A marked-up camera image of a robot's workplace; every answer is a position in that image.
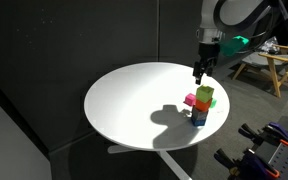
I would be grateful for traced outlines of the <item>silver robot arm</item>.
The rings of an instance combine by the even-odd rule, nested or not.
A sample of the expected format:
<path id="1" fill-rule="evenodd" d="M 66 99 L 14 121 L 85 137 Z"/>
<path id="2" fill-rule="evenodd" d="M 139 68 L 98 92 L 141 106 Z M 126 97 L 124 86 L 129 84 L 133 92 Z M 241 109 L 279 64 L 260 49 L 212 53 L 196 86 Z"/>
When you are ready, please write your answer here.
<path id="1" fill-rule="evenodd" d="M 212 75 L 224 33 L 242 32 L 270 9 L 268 0 L 203 0 L 198 29 L 200 59 L 194 63 L 193 70 L 195 83 L 200 85 L 204 74 Z"/>

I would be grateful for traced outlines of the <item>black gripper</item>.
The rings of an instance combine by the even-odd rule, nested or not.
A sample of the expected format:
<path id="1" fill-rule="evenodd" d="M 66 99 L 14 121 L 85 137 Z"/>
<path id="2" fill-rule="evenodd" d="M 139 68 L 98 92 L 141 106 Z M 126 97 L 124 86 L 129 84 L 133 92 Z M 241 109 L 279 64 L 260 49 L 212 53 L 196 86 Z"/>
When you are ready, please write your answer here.
<path id="1" fill-rule="evenodd" d="M 220 52 L 220 46 L 218 44 L 205 44 L 199 45 L 198 55 L 200 59 L 195 62 L 193 75 L 195 77 L 195 83 L 200 85 L 202 74 L 206 73 L 207 76 L 211 77 L 213 69 L 217 65 L 218 55 Z"/>

